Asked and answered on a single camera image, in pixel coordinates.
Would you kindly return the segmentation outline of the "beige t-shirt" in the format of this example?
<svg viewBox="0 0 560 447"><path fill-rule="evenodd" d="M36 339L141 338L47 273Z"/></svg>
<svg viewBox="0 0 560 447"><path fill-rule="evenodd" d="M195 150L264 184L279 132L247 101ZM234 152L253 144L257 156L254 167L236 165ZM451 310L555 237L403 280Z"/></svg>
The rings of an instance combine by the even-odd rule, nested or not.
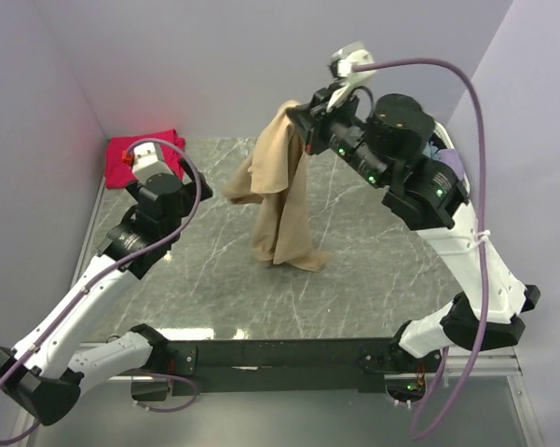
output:
<svg viewBox="0 0 560 447"><path fill-rule="evenodd" d="M329 259L313 247L307 206L305 144L287 115L287 101L261 131L250 155L222 190L234 205L257 204L252 253L258 262L319 272Z"/></svg>

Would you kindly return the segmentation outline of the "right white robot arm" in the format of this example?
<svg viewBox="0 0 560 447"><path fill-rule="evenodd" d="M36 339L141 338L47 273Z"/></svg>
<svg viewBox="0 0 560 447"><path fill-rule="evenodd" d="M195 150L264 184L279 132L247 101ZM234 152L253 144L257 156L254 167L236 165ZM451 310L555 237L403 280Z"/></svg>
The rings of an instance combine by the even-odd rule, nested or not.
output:
<svg viewBox="0 0 560 447"><path fill-rule="evenodd" d="M349 95L336 108L331 92L318 90L287 116L304 139L306 151L333 151L362 179L387 191L383 205L430 244L461 291L442 309L405 322L379 356L384 372L409 373L424 359L451 345L470 350L486 318L481 350L515 346L525 332L522 313L535 308L540 290L517 279L479 229L464 182L445 163L423 150L437 126L413 98L379 98L365 120L359 100Z"/></svg>

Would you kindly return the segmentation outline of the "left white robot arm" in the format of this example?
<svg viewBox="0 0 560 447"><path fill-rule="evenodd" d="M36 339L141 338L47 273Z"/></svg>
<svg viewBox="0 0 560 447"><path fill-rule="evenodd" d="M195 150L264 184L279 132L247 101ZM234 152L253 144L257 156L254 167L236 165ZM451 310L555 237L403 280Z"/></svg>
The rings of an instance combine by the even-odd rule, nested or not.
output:
<svg viewBox="0 0 560 447"><path fill-rule="evenodd" d="M133 370L163 375L170 364L168 339L140 324L113 342L77 349L105 308L138 283L180 238L201 201L212 196L201 172L183 157L184 183L156 156L136 156L136 203L106 235L77 283L28 335L0 346L0 390L51 426L87 391Z"/></svg>

